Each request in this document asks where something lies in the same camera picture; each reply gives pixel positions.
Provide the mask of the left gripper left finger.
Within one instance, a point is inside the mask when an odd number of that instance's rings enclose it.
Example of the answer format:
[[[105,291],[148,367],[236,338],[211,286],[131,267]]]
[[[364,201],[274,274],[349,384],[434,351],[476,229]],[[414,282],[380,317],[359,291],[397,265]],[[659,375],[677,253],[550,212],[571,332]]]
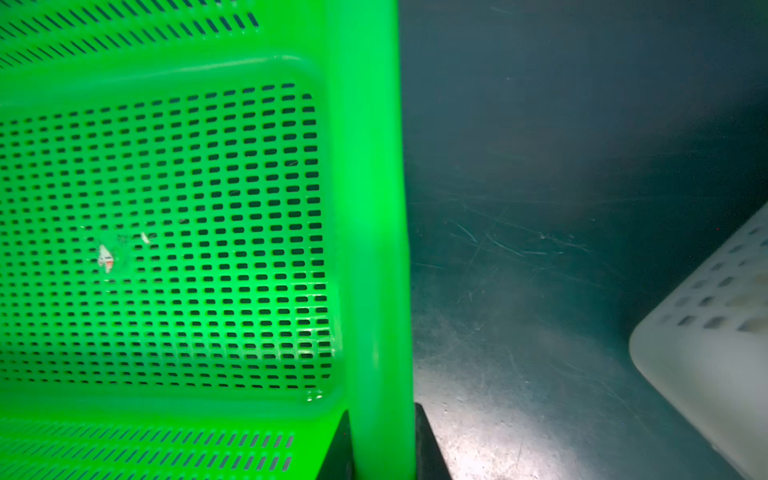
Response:
[[[331,439],[317,480],[353,480],[354,458],[349,414],[345,411]]]

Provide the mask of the white plastic basket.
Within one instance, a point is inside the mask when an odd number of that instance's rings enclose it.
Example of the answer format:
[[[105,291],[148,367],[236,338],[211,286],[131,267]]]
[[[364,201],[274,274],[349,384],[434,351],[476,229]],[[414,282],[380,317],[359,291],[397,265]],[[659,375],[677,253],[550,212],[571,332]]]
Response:
[[[634,329],[643,376],[744,478],[767,476],[767,209]]]

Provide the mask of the green plastic basket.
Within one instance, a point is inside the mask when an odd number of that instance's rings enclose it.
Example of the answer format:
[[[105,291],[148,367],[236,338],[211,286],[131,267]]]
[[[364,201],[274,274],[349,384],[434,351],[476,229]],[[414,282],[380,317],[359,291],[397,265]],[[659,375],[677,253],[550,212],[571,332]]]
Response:
[[[1,5],[1,475],[417,453],[398,5]]]

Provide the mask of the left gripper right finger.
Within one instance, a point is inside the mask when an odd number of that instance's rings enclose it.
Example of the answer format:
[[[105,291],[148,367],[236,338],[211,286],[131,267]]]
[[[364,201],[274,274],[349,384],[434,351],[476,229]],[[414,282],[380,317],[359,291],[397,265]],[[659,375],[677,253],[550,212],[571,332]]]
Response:
[[[416,457],[418,480],[451,480],[446,461],[420,403],[415,404]]]

